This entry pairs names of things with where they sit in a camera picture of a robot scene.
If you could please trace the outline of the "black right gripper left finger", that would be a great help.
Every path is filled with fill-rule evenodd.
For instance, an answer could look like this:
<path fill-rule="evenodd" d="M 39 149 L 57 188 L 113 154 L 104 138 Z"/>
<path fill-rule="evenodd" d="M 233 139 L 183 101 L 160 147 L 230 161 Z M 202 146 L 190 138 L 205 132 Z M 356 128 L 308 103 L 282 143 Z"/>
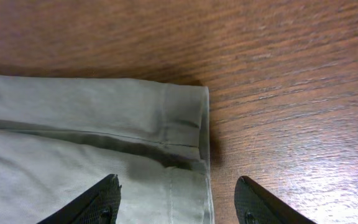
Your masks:
<path fill-rule="evenodd" d="M 121 203 L 121 185 L 109 174 L 39 224 L 115 224 Z"/>

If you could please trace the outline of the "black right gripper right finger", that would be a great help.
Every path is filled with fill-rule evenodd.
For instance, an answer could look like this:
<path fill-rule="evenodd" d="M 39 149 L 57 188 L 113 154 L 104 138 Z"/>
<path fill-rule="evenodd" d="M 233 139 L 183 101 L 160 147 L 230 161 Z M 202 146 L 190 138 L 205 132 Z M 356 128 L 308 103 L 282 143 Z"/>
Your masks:
<path fill-rule="evenodd" d="M 236 182 L 234 205 L 240 224 L 315 224 L 248 176 Z"/>

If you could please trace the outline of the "khaki shorts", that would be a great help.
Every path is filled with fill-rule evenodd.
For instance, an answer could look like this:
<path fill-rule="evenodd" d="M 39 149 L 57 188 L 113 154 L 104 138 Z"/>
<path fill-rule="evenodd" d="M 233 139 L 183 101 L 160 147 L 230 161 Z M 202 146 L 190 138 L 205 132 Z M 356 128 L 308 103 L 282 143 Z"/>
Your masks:
<path fill-rule="evenodd" d="M 37 223 L 109 174 L 118 223 L 213 223 L 209 91 L 0 75 L 0 223 Z"/>

